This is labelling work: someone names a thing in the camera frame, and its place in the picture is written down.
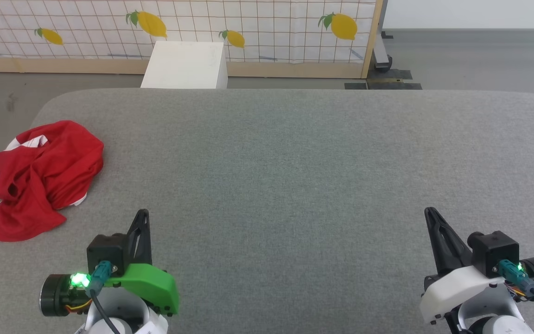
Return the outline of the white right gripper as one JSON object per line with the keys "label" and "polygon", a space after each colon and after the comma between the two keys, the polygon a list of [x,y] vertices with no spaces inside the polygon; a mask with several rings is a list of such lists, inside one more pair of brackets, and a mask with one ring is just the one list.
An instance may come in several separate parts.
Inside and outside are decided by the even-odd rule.
{"label": "white right gripper", "polygon": [[486,277],[471,266],[472,251],[436,208],[427,207],[425,218],[437,274],[444,277],[427,277],[419,306],[424,322],[526,325],[518,304],[534,302],[534,258],[501,260],[491,269],[495,277]]}

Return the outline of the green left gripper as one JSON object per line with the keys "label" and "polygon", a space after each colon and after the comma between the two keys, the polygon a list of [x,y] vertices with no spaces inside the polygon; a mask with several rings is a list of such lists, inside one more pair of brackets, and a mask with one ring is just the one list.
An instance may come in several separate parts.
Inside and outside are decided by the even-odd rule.
{"label": "green left gripper", "polygon": [[129,266],[122,276],[112,276],[112,265],[104,263],[93,273],[51,274],[40,292],[40,310],[47,317],[87,314],[102,293],[124,288],[151,307],[157,314],[179,313],[179,294],[174,277],[152,265],[150,214],[138,210],[127,233]]}

